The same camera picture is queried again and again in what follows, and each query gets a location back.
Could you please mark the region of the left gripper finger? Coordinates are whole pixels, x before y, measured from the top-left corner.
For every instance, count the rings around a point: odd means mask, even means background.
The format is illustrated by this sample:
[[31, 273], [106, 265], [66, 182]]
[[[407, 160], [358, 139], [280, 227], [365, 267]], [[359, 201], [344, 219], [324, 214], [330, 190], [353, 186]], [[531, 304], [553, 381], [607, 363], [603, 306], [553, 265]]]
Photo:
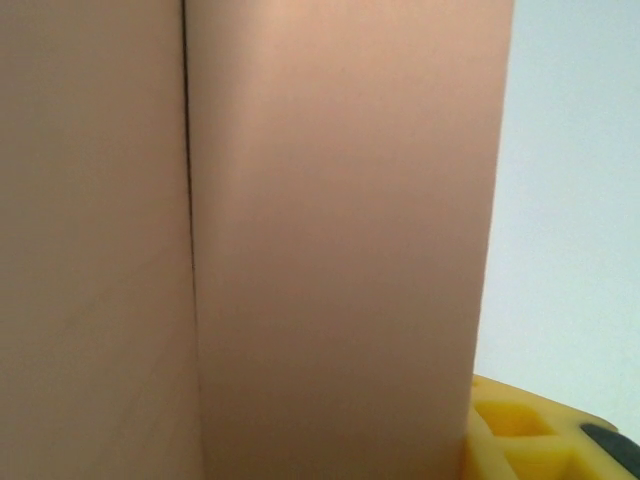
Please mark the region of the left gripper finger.
[[640, 445], [597, 416], [476, 375], [460, 480], [640, 480]]

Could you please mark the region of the brown cardboard box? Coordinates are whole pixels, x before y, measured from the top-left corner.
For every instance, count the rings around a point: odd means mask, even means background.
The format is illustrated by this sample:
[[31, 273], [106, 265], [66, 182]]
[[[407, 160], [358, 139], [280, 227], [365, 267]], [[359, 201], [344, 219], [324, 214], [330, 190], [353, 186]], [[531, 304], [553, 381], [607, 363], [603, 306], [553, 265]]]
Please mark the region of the brown cardboard box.
[[458, 480], [515, 0], [0, 0], [0, 480]]

